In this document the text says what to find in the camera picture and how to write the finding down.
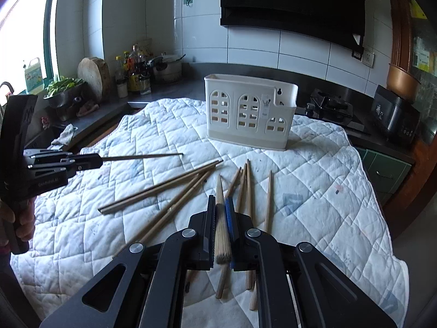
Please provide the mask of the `person's left hand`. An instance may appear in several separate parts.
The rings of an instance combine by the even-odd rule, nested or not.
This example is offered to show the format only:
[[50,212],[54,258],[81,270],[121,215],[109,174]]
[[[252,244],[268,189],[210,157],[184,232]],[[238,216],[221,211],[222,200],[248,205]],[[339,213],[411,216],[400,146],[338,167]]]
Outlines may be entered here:
[[23,241],[29,241],[33,238],[33,234],[35,232],[35,200],[36,197],[30,198],[27,200],[27,207],[22,211],[19,220],[16,220],[16,217],[13,211],[3,202],[1,201],[1,233],[0,233],[0,247],[1,254],[7,254],[10,252],[9,239],[7,238],[4,222],[8,223],[18,223],[19,226],[16,230],[17,236]]

